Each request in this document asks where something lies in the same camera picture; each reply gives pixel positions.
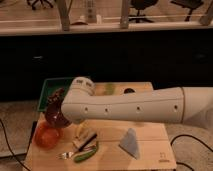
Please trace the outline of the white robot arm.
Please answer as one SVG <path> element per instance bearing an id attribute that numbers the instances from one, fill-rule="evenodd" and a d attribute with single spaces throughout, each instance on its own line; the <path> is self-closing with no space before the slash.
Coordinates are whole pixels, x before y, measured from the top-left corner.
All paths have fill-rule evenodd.
<path id="1" fill-rule="evenodd" d="M 213 130 L 213 87 L 176 87 L 151 92 L 95 95 L 95 84 L 76 77 L 65 98 L 47 107 L 46 118 L 79 124 L 87 119 L 181 123 Z"/>

